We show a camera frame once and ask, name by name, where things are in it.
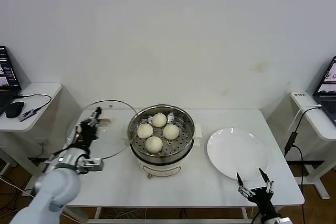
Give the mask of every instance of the table leg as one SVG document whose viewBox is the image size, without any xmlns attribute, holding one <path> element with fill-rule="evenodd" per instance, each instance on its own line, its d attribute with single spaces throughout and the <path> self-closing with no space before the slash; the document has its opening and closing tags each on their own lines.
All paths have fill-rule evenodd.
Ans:
<svg viewBox="0 0 336 224">
<path fill-rule="evenodd" d="M 100 217 L 100 212 L 101 212 L 101 207 L 97 207 L 97 210 L 96 210 L 96 213 L 95 213 L 95 219 L 99 219 L 99 217 Z"/>
<path fill-rule="evenodd" d="M 71 217 L 75 218 L 76 220 L 80 221 L 81 223 L 87 223 L 89 217 L 82 209 L 79 207 L 65 207 L 64 212 L 66 212 Z"/>
<path fill-rule="evenodd" d="M 2 150 L 14 159 L 20 166 L 26 169 L 30 174 L 42 174 L 27 157 L 24 148 L 9 134 L 0 132 L 0 145 Z"/>
<path fill-rule="evenodd" d="M 321 199 L 330 199 L 330 196 L 327 190 L 325 189 L 322 181 L 320 180 L 320 177 L 323 176 L 326 172 L 328 172 L 332 168 L 332 166 L 327 171 L 323 167 L 320 170 L 318 170 L 320 166 L 317 169 L 314 169 L 312 165 L 305 165 L 305 168 L 307 172 L 309 173 L 309 175 L 307 177 L 303 177 L 303 184 L 304 185 L 314 185 Z M 295 180 L 298 183 L 298 185 L 301 185 L 301 177 L 295 177 Z"/>
<path fill-rule="evenodd" d="M 244 219 L 248 219 L 246 208 L 245 207 L 241 207 L 241 209 L 242 209 L 242 213 L 243 213 Z"/>
<path fill-rule="evenodd" d="M 0 158 L 5 161 L 6 163 L 10 163 L 12 167 L 17 166 L 17 162 L 15 162 L 14 159 L 12 159 L 7 153 L 5 153 L 1 148 L 0 148 Z"/>
</svg>

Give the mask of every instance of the white table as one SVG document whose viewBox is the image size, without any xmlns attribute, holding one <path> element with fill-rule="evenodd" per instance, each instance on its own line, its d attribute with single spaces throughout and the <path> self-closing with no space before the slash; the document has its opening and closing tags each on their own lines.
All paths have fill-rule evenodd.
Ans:
<svg viewBox="0 0 336 224">
<path fill-rule="evenodd" d="M 60 90 L 60 83 L 23 83 L 21 94 L 47 94 L 54 99 Z M 48 97 L 35 96 L 15 99 L 13 102 L 24 101 L 25 106 L 23 108 L 23 112 L 26 112 L 43 105 L 48 100 Z M 24 146 L 18 144 L 15 138 L 7 133 L 29 131 L 47 109 L 49 104 L 40 109 L 34 116 L 24 120 L 23 122 L 20 122 L 18 118 L 7 118 L 5 113 L 0 115 L 0 147 L 2 149 L 0 151 L 0 157 L 7 162 L 5 169 L 8 168 L 9 165 L 15 166 L 15 162 L 17 162 L 31 174 L 41 173 L 41 171 L 28 159 Z"/>
<path fill-rule="evenodd" d="M 195 122 L 201 125 L 204 137 L 200 140 L 200 147 L 194 147 L 191 150 L 188 167 L 185 170 L 171 177 L 148 179 L 128 147 L 119 155 L 105 160 L 103 171 L 80 175 L 81 191 L 77 198 L 68 204 L 68 208 L 70 207 L 71 210 L 71 207 L 97 207 L 99 210 L 100 207 L 229 208 L 255 206 L 238 193 L 237 181 L 218 172 L 207 157 L 205 146 L 208 138 L 212 133 L 224 127 L 236 127 L 250 131 L 265 143 L 270 158 L 267 174 L 275 181 L 275 194 L 272 198 L 275 206 L 297 206 L 304 203 L 305 199 L 259 110 L 186 111 Z M 82 114 L 80 120 L 90 113 Z M 123 111 L 103 110 L 102 117 L 105 116 L 122 118 Z M 106 156 L 109 151 L 108 142 L 103 139 L 94 141 L 90 148 L 91 156 Z M 264 186 L 265 183 L 262 178 L 259 178 L 245 182 L 245 185 L 255 188 Z M 113 222 L 114 220 L 106 221 L 90 219 L 88 223 L 116 223 Z M 239 221 L 237 219 L 225 220 L 221 223 L 251 222 L 250 219 Z"/>
<path fill-rule="evenodd" d="M 317 105 L 313 97 L 305 91 L 293 91 L 290 96 L 299 109 L 303 108 L 304 110 L 307 110 L 309 109 L 309 106 Z M 326 141 L 336 141 L 336 126 L 331 122 L 323 110 L 311 110 L 305 114 L 305 117 L 319 137 Z M 311 151 L 318 148 L 318 146 L 312 146 Z M 314 169 L 311 165 L 305 165 L 309 175 L 303 178 L 303 184 L 314 185 L 322 199 L 330 199 L 327 190 L 320 180 L 320 177 L 335 166 L 335 154 L 326 157 L 325 161 L 316 169 Z M 296 177 L 296 180 L 299 184 L 301 184 L 301 177 Z"/>
</svg>

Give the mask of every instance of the metal steamer tray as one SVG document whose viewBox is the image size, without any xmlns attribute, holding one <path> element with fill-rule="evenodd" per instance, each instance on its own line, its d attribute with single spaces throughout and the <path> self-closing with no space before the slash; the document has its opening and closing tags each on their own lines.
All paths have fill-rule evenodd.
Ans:
<svg viewBox="0 0 336 224">
<path fill-rule="evenodd" d="M 167 140 L 163 136 L 163 129 L 166 125 L 163 127 L 152 125 L 152 118 L 157 113 L 163 113 L 167 116 L 167 124 L 174 124 L 180 129 L 180 134 L 176 139 Z M 146 139 L 137 136 L 137 128 L 144 123 L 152 125 L 153 136 L 161 138 L 163 148 L 160 152 L 148 152 L 145 148 Z M 128 138 L 133 153 L 142 161 L 152 165 L 169 165 L 181 160 L 189 153 L 194 144 L 194 131 L 194 122 L 188 113 L 171 105 L 155 105 L 143 109 L 132 118 L 128 126 Z"/>
</svg>

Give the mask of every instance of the white wall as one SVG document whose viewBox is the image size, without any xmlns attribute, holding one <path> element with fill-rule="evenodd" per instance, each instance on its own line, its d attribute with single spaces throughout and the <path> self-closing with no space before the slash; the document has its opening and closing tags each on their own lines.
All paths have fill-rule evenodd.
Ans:
<svg viewBox="0 0 336 224">
<path fill-rule="evenodd" d="M 137 108 L 260 108 L 280 135 L 292 119 L 285 95 L 316 83 L 336 53 L 336 0 L 0 5 L 0 44 L 27 78 L 61 82 L 81 106 L 117 98 Z"/>
</svg>

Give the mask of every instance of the white cord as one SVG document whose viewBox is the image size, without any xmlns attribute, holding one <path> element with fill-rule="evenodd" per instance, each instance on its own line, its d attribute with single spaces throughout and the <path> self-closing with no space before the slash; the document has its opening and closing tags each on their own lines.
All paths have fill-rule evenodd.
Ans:
<svg viewBox="0 0 336 224">
<path fill-rule="evenodd" d="M 9 183 L 9 182 L 7 182 L 6 180 L 4 180 L 3 178 L 0 177 L 0 179 L 1 179 L 3 182 L 5 182 L 6 184 L 9 184 L 10 186 L 14 186 L 14 185 L 12 185 L 11 183 Z M 17 186 L 14 186 L 14 187 L 15 187 L 16 189 L 22 191 L 22 192 L 25 193 L 26 195 L 28 195 L 28 196 L 32 196 L 32 197 L 34 198 L 33 195 L 31 195 L 31 194 L 29 194 L 29 193 L 23 191 L 21 188 L 18 188 Z"/>
<path fill-rule="evenodd" d="M 0 177 L 0 180 L 2 180 L 3 182 L 5 182 L 6 184 L 8 184 L 8 185 L 10 185 L 10 186 L 15 187 L 16 189 L 20 190 L 21 192 L 25 193 L 26 195 L 29 195 L 29 196 L 31 196 L 32 198 L 35 198 L 33 195 L 31 195 L 31 194 L 29 194 L 29 193 L 23 191 L 21 188 L 18 188 L 18 187 L 15 186 L 15 185 L 12 185 L 11 183 L 7 182 L 6 180 L 4 180 L 4 179 L 1 178 L 1 177 Z M 62 215 L 65 216 L 65 217 L 67 217 L 67 218 L 69 218 L 70 220 L 73 220 L 73 221 L 75 221 L 75 222 L 78 222 L 78 223 L 82 224 L 82 222 L 80 222 L 80 221 L 78 221 L 78 220 L 75 220 L 75 219 L 72 219 L 71 217 L 69 217 L 69 216 L 67 216 L 67 215 L 64 215 L 64 214 L 62 214 Z"/>
<path fill-rule="evenodd" d="M 12 212 L 17 212 L 17 210 L 14 210 L 14 211 L 8 212 L 8 213 L 6 213 L 6 214 L 4 214 L 4 215 L 1 215 L 0 218 L 4 217 L 4 216 L 6 216 L 6 215 L 9 215 L 9 214 L 11 214 Z"/>
<path fill-rule="evenodd" d="M 294 124 L 296 118 L 298 117 L 298 114 L 301 112 L 301 110 L 304 110 L 304 109 L 306 109 L 306 108 L 314 108 L 314 107 L 318 108 L 318 107 L 322 107 L 322 105 L 318 104 L 318 105 L 311 105 L 311 106 L 305 106 L 305 107 L 300 108 L 299 111 L 298 111 L 298 113 L 296 113 L 296 115 L 295 115 L 295 117 L 294 117 L 292 123 L 291 123 L 290 126 L 288 127 L 287 132 L 290 130 L 290 128 L 292 128 L 292 126 L 293 126 L 293 124 Z"/>
<path fill-rule="evenodd" d="M 129 212 L 120 212 L 119 214 L 117 214 L 117 216 L 115 217 L 116 219 L 117 218 L 119 218 L 119 217 L 121 217 L 121 216 L 123 216 L 123 215 L 126 215 L 127 217 L 129 217 L 127 214 L 130 214 L 130 213 L 132 213 L 132 212 L 135 212 L 135 211 L 137 211 L 137 210 L 139 210 L 140 208 L 137 208 L 137 209 L 135 209 L 135 210 L 132 210 L 132 211 L 129 211 Z"/>
</svg>

